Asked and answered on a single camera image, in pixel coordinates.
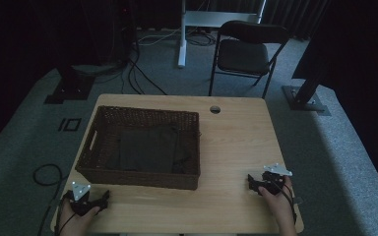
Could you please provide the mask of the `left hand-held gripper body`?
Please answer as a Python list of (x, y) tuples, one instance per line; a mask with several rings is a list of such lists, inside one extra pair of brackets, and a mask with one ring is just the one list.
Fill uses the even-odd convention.
[(79, 216), (84, 216), (94, 207), (102, 209), (102, 199), (95, 201), (89, 200), (90, 190), (90, 184), (80, 184), (73, 181), (71, 183), (71, 189), (64, 194), (64, 198), (69, 201), (73, 212)]

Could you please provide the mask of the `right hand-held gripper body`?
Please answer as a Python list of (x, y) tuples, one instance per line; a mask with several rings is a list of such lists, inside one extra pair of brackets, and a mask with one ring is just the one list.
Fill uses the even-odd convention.
[(277, 195), (284, 187), (284, 176), (292, 176), (292, 172), (279, 163), (265, 165), (263, 169), (262, 178), (265, 188), (273, 195)]

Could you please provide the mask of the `brown wicker basket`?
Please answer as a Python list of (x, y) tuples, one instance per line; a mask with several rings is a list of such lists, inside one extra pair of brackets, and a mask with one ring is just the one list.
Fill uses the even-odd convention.
[(100, 106), (75, 169), (95, 184), (198, 188), (199, 114)]

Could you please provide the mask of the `dark pants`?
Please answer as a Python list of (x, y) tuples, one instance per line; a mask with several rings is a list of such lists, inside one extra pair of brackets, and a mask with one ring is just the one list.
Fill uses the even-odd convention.
[(182, 145), (179, 130), (173, 125), (127, 130), (121, 133), (119, 149), (107, 160), (112, 170), (183, 173), (190, 154)]

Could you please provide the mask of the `person's left hand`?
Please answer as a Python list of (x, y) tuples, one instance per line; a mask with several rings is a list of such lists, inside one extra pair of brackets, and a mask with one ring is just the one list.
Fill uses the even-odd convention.
[(73, 212), (67, 199), (63, 201), (59, 216), (59, 228), (56, 232), (59, 236), (86, 236), (93, 218), (98, 214), (99, 208), (94, 207), (84, 216)]

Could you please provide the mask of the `person's right hand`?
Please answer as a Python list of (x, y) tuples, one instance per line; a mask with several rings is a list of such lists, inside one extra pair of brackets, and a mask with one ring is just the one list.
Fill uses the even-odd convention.
[(260, 187), (259, 190), (275, 218), (278, 214), (282, 213), (291, 214), (294, 218), (292, 210), (292, 184), (288, 176), (284, 176), (283, 178), (285, 183), (277, 195), (271, 194), (264, 187)]

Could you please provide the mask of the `black slanted stand with base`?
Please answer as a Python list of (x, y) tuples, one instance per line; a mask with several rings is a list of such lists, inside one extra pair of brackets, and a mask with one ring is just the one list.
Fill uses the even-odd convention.
[(330, 116), (329, 108), (316, 93), (320, 79), (306, 79), (301, 87), (283, 86), (283, 93), (291, 110), (314, 111), (319, 116)]

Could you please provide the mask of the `black folding chair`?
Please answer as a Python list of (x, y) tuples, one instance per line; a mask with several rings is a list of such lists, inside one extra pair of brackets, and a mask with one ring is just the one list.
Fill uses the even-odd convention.
[(289, 40), (282, 26), (228, 21), (218, 31), (210, 76), (212, 95), (215, 74), (254, 78), (256, 86), (266, 76), (262, 97), (265, 97), (277, 59)]

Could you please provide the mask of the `dark curtain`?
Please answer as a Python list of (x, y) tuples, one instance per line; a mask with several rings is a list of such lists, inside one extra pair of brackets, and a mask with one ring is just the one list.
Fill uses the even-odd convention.
[(309, 41), (293, 76), (335, 92), (378, 172), (378, 0), (266, 0), (262, 22)]

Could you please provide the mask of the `black stand with base plate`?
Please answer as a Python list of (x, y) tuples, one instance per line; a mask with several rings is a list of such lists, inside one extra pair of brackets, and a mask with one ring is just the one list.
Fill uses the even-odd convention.
[(61, 79), (54, 90), (49, 94), (45, 104), (62, 104), (65, 100), (87, 100), (95, 82), (94, 76), (81, 75), (70, 65), (56, 68)]

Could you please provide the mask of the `white desk frame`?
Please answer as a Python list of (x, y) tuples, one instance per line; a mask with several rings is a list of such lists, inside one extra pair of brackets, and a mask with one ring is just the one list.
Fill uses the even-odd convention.
[(225, 22), (231, 20), (246, 21), (260, 24), (263, 19), (263, 13), (267, 0), (260, 0), (258, 10), (255, 13), (235, 13), (235, 12), (216, 12), (187, 10), (186, 0), (181, 0), (181, 20), (180, 20), (180, 45), (177, 59), (177, 67), (184, 68), (186, 65), (186, 28), (219, 28)]

